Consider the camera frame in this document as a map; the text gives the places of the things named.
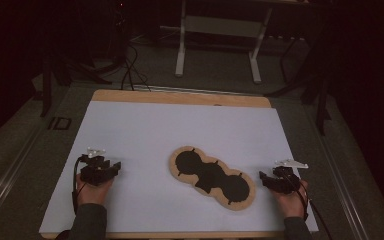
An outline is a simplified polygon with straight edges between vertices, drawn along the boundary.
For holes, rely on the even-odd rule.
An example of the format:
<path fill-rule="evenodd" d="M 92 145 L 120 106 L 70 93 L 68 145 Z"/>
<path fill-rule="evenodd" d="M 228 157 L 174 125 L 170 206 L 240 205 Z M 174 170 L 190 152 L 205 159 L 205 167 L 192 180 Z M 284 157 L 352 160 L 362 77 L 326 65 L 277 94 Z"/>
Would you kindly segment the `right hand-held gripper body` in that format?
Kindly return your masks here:
<path fill-rule="evenodd" d="M 306 163 L 301 163 L 293 159 L 277 160 L 273 169 L 274 179 L 270 179 L 275 184 L 273 191 L 277 193 L 290 194 L 300 188 L 300 178 L 294 174 L 294 168 L 308 169 Z"/>

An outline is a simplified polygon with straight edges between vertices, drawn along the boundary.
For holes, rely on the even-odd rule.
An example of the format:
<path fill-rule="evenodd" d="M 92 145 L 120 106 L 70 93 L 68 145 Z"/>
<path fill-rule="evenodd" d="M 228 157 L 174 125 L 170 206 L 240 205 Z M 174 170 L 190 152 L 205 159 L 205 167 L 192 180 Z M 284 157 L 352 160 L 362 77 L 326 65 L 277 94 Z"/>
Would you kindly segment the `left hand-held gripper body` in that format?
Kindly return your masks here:
<path fill-rule="evenodd" d="M 80 162 L 85 163 L 80 170 L 82 181 L 99 186 L 111 180 L 107 177 L 107 171 L 111 169 L 110 161 L 105 159 L 103 153 L 104 150 L 88 147 L 86 153 L 79 158 Z"/>

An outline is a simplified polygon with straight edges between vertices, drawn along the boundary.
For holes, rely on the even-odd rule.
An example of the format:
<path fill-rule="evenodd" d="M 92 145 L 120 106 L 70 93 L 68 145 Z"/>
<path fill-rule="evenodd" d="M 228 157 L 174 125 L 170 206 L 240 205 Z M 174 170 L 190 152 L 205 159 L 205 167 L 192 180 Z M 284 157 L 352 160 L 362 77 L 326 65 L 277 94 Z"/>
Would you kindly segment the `tan fleece three-lobed cushion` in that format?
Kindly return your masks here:
<path fill-rule="evenodd" d="M 169 170 L 177 180 L 232 211 L 248 208 L 256 196 L 255 183 L 245 172 L 230 168 L 197 147 L 176 149 L 169 158 Z"/>

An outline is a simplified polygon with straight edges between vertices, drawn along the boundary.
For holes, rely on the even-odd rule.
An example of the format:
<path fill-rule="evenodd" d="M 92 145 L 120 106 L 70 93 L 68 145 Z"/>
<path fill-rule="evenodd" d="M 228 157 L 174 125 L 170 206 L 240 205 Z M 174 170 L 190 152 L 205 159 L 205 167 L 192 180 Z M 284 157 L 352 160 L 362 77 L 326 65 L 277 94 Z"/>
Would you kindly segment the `person's left hand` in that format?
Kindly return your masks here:
<path fill-rule="evenodd" d="M 77 203 L 83 204 L 98 204 L 103 205 L 110 188 L 113 185 L 113 179 L 99 185 L 94 186 L 81 180 L 80 175 L 76 176 L 77 183 Z"/>

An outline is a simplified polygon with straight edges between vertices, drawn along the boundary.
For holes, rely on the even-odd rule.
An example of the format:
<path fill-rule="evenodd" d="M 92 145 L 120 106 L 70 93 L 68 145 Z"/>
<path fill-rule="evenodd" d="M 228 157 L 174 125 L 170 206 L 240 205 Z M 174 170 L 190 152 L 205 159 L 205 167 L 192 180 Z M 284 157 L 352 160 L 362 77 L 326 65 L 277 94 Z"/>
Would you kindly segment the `person's right hand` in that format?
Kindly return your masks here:
<path fill-rule="evenodd" d="M 285 218 L 299 217 L 306 219 L 308 207 L 307 187 L 308 183 L 301 180 L 300 188 L 297 192 L 282 194 L 271 191 Z"/>

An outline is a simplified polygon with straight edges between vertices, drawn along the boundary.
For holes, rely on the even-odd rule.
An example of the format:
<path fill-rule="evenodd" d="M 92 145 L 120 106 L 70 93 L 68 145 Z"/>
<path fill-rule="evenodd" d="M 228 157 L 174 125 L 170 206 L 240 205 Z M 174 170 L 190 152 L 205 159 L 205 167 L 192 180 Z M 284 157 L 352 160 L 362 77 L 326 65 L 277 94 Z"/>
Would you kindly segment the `white table cover sheet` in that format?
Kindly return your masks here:
<path fill-rule="evenodd" d="M 253 203 L 231 211 L 175 179 L 169 158 L 182 146 L 198 148 L 250 176 L 256 184 Z M 40 234 L 49 237 L 71 227 L 74 163 L 88 148 L 102 149 L 106 158 L 122 164 L 106 203 L 111 234 L 258 236 L 284 229 L 276 201 L 259 178 L 292 156 L 272 108 L 91 102 Z"/>

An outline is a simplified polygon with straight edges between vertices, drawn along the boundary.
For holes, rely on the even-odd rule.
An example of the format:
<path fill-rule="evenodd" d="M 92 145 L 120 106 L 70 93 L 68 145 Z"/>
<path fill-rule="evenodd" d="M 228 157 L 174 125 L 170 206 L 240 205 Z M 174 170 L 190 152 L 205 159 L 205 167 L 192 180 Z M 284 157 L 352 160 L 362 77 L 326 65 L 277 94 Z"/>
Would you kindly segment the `black metal stand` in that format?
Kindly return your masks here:
<path fill-rule="evenodd" d="M 317 101 L 315 124 L 322 136 L 325 135 L 324 121 L 330 118 L 326 111 L 327 94 L 332 64 L 337 56 L 336 52 L 330 53 L 331 40 L 331 33 L 326 29 L 321 30 L 309 43 L 309 51 L 302 65 L 287 86 L 266 94 L 267 97 L 279 97 L 304 87 L 305 90 L 300 96 L 301 103 L 309 105 Z"/>
<path fill-rule="evenodd" d="M 99 84 L 109 84 L 99 77 L 92 70 L 88 70 L 80 63 L 70 59 L 61 51 L 59 51 L 49 40 L 43 43 L 42 56 L 42 90 L 37 92 L 36 98 L 42 101 L 41 117 L 45 117 L 52 106 L 52 77 L 55 77 L 56 82 L 62 86 L 69 86 L 72 82 L 68 68 L 71 67 L 86 78 Z"/>

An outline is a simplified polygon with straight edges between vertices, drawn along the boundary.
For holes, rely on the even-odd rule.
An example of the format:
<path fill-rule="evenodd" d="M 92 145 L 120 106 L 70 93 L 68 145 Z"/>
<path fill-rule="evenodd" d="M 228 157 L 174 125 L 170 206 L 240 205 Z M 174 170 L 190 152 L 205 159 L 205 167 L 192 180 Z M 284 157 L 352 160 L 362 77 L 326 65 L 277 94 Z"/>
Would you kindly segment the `metal floor rail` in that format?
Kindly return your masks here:
<path fill-rule="evenodd" d="M 327 118 L 323 130 L 316 126 L 316 105 L 304 105 L 304 110 L 314 134 L 317 136 L 327 169 L 331 175 L 347 223 L 355 240 L 369 240 L 368 228 L 363 223 L 362 208 L 358 198 L 363 196 L 363 186 L 369 173 L 355 139 L 345 123 L 335 102 L 327 104 Z"/>
<path fill-rule="evenodd" d="M 26 137 L 26 142 L 22 145 L 17 154 L 11 159 L 8 169 L 0 178 L 0 207 L 2 206 L 14 183 L 16 182 L 19 176 L 19 172 L 25 164 L 27 156 L 35 145 L 35 141 L 41 136 L 43 131 L 44 127 L 41 124 L 37 125 L 31 131 L 31 133 Z"/>

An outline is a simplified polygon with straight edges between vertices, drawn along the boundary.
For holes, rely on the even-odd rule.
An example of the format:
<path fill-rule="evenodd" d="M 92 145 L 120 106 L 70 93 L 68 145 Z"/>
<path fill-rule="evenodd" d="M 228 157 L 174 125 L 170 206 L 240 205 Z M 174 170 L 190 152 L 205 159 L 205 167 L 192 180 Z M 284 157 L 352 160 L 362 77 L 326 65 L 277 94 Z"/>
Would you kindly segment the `black floor bracket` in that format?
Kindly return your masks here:
<path fill-rule="evenodd" d="M 72 119 L 65 117 L 53 117 L 47 127 L 48 130 L 68 130 Z"/>

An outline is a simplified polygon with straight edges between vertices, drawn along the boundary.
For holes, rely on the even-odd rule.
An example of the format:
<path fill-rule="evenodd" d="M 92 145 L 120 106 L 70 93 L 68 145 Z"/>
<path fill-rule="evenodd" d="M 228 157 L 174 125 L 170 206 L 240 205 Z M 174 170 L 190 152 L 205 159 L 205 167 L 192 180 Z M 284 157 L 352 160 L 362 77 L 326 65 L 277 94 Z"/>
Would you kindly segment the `white metal desk frame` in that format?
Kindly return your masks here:
<path fill-rule="evenodd" d="M 180 41 L 175 67 L 175 76 L 182 77 L 184 73 L 187 32 L 248 37 L 256 40 L 252 51 L 248 53 L 249 64 L 255 84 L 261 84 L 262 78 L 259 71 L 257 57 L 272 15 L 273 8 L 268 7 L 261 22 L 243 21 L 188 15 L 186 12 L 187 0 L 181 1 Z"/>

